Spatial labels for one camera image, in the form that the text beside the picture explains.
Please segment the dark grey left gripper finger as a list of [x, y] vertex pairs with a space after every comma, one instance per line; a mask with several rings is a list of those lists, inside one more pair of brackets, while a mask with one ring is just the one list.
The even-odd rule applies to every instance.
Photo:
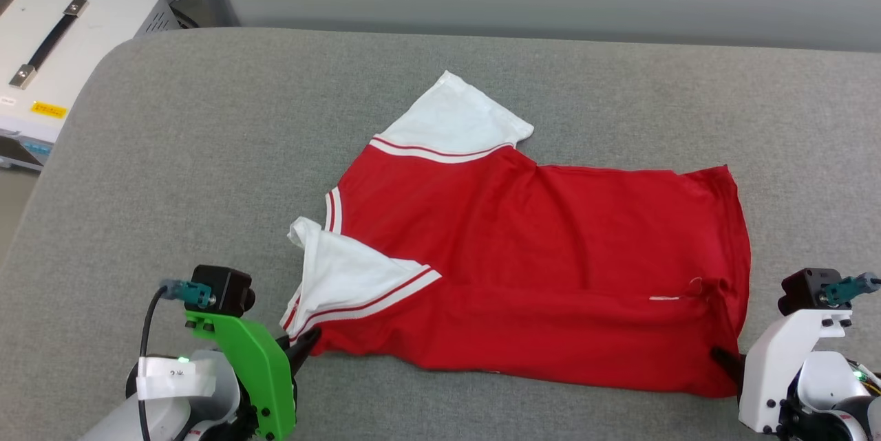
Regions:
[[282, 348], [284, 356], [286, 356], [290, 368], [290, 381], [296, 387], [296, 375], [311, 355], [312, 350], [317, 346], [321, 338], [321, 329], [314, 327], [311, 330], [303, 332], [294, 341], [289, 336], [278, 337], [278, 345]]

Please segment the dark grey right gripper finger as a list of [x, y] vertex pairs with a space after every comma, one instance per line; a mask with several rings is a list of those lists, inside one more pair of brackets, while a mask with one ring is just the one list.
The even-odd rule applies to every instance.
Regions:
[[744, 354], [739, 352], [731, 353], [722, 347], [712, 347], [710, 357], [736, 387], [743, 386], [743, 377], [745, 376]]

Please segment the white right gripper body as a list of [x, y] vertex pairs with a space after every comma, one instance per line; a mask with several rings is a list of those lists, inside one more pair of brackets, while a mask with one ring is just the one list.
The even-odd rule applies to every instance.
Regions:
[[838, 352], [851, 310], [797, 310], [771, 325], [745, 359], [739, 421], [765, 435], [855, 435], [855, 418], [836, 409], [855, 397], [855, 374]]

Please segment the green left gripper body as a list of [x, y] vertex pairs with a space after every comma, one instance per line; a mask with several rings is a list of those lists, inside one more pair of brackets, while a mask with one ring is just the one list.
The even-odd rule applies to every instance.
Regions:
[[258, 322], [186, 310], [193, 334], [214, 341], [240, 394], [233, 419], [208, 428], [204, 440], [284, 440], [295, 431], [295, 395], [289, 360], [276, 338]]

